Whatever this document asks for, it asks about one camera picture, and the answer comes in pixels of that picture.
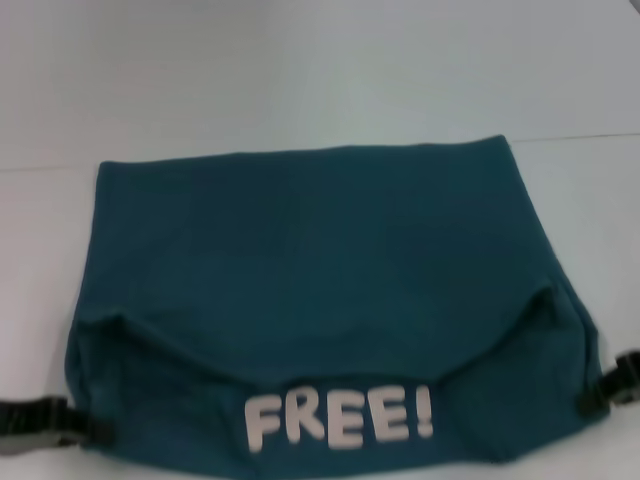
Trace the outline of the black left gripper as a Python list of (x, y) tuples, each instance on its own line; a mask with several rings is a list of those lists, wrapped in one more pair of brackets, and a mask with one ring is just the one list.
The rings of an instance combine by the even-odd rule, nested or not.
[(28, 401), (1, 401), (1, 454), (21, 455), (41, 449), (77, 444), (112, 444), (114, 423), (87, 412), (67, 411), (67, 439), (60, 415), (67, 408), (63, 397)]

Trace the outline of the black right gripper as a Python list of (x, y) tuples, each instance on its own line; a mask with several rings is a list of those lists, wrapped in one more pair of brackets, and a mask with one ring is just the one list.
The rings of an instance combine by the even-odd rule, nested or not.
[(639, 401), (639, 357), (631, 351), (616, 358), (616, 366), (576, 398), (576, 409), (583, 417), (601, 413), (610, 405)]

